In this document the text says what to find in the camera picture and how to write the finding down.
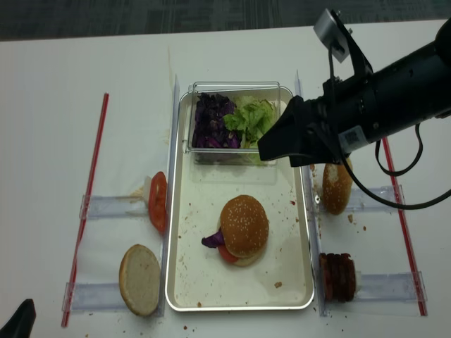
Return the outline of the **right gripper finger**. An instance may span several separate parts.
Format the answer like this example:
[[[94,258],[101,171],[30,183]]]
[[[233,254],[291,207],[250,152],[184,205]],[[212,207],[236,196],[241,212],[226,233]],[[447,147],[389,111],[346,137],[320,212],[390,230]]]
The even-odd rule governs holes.
[[[276,123],[257,142],[261,161],[289,157],[291,149],[307,148],[305,100],[294,96]]]
[[[330,151],[323,147],[291,149],[289,151],[289,159],[292,168],[329,163]]]

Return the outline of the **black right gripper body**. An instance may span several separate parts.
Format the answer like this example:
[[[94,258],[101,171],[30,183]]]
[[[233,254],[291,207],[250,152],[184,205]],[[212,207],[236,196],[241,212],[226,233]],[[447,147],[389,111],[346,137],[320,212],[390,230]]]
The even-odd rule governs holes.
[[[310,157],[315,163],[343,164],[343,153],[334,125],[328,119],[327,106],[321,100],[306,100],[304,113]]]

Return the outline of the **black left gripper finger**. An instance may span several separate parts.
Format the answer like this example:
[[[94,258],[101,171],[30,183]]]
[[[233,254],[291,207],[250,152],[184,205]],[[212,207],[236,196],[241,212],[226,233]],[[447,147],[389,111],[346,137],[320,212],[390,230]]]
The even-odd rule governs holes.
[[[35,303],[24,300],[0,330],[0,338],[29,338],[36,319]]]

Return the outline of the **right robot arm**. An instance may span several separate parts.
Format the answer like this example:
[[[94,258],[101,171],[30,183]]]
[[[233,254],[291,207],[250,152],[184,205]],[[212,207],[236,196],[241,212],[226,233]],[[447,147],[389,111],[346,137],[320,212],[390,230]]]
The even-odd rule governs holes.
[[[293,167],[338,163],[342,155],[430,118],[450,115],[450,22],[435,39],[378,72],[335,11],[314,26],[339,61],[352,60],[354,74],[327,80],[323,96],[294,96],[274,126],[257,142],[259,157],[290,159]]]

